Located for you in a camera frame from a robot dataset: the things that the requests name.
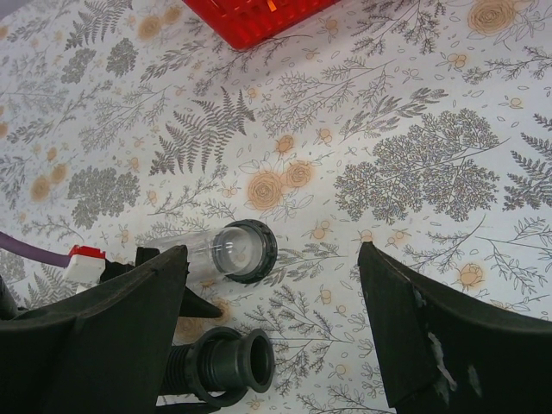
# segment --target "tablecloth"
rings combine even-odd
[[[125,262],[157,237],[261,220],[271,274],[191,283],[224,315],[175,337],[269,333],[274,385],[232,412],[393,412],[362,242],[549,318],[551,17],[539,0],[344,0],[235,51],[178,0],[31,3],[0,23],[0,226]],[[0,273],[29,308],[75,288],[5,251]]]

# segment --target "black pipe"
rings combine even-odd
[[[160,395],[195,394],[218,407],[233,405],[248,387],[265,392],[274,375],[274,352],[267,334],[254,329],[242,337],[214,328],[199,341],[172,347]],[[225,392],[212,397],[209,392]]]
[[[17,303],[0,276],[0,320],[9,321],[18,313]]]

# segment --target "clear container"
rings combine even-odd
[[[149,242],[147,248],[164,252],[173,246],[188,248],[188,281],[219,279],[228,274],[251,273],[263,260],[264,244],[247,227],[225,227],[200,233],[163,237]]]

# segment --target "table surface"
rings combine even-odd
[[[224,316],[177,339],[269,332],[274,386],[232,412],[393,412],[361,242],[548,320],[550,36],[545,1],[351,0],[236,52],[178,0],[31,3],[0,23],[0,226],[126,261],[264,221],[273,272],[192,283]],[[75,287],[4,251],[0,273],[28,307]]]

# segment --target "purple wire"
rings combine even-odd
[[[6,235],[0,231],[0,248],[7,250],[18,256],[25,257],[27,259],[39,261],[51,266],[67,267],[69,266],[69,260],[71,257],[66,254],[57,254],[36,248],[27,243],[23,243],[13,237]]]

